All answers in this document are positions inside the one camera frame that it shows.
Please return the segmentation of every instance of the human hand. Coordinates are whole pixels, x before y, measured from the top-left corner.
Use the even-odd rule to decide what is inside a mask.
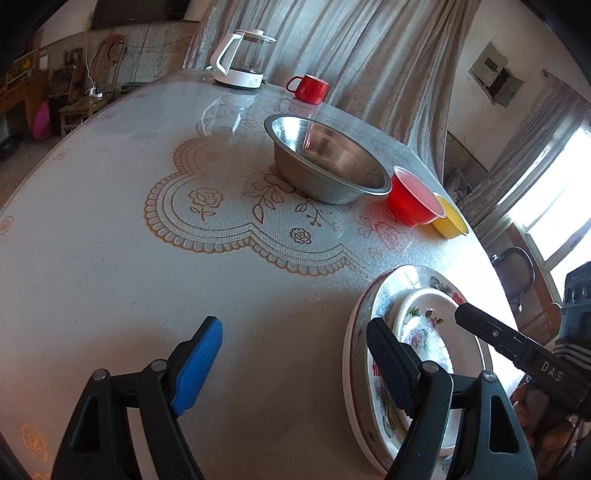
[[[513,410],[515,410],[515,414],[517,415],[519,425],[521,425],[521,428],[525,433],[525,438],[530,447],[533,448],[536,439],[531,434],[530,414],[525,404],[525,398],[529,388],[529,384],[521,384],[515,389],[510,400],[513,404]],[[572,423],[564,421],[544,434],[540,444],[540,452],[534,459],[538,471],[538,477],[547,475],[552,467],[561,460],[560,456],[573,433],[573,429],[574,425]]]

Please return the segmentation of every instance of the stainless steel bowl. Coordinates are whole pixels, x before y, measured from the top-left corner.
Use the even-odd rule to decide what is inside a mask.
[[[271,115],[265,130],[275,144],[277,169],[296,189],[325,203],[349,203],[392,190],[390,176],[366,149],[309,118]]]

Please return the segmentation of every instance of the white plate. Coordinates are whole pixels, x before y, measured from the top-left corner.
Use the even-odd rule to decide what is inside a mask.
[[[408,343],[423,361],[433,360],[448,373],[477,377],[484,369],[478,339],[456,324],[457,303],[434,288],[408,295],[394,320],[392,331],[400,342]],[[408,431],[411,419],[398,410]],[[460,426],[460,410],[451,410],[441,443],[440,455],[451,455]]]
[[[461,292],[432,268],[404,265],[386,272],[369,286],[353,309],[345,335],[343,392],[349,422],[361,450],[381,474],[392,465],[406,428],[369,353],[365,329],[374,317],[384,318],[392,328],[403,301],[414,290],[422,288],[436,288],[456,304],[465,301]],[[488,345],[477,341],[485,368],[492,370]],[[445,476],[440,458],[432,479],[444,479]]]

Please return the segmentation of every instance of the electrical box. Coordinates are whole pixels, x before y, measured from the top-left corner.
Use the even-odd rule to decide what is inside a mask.
[[[470,69],[470,75],[480,85],[489,100],[507,107],[523,82],[511,75],[507,58],[489,44]]]

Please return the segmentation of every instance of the gray curtain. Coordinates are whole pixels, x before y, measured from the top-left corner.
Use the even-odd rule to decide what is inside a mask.
[[[441,180],[457,61],[480,0],[213,0],[184,62],[204,69],[223,36],[277,39],[265,71],[309,73],[326,101],[408,144]]]
[[[487,246],[511,223],[508,212],[587,119],[591,106],[548,74],[544,89],[484,181],[458,207]]]

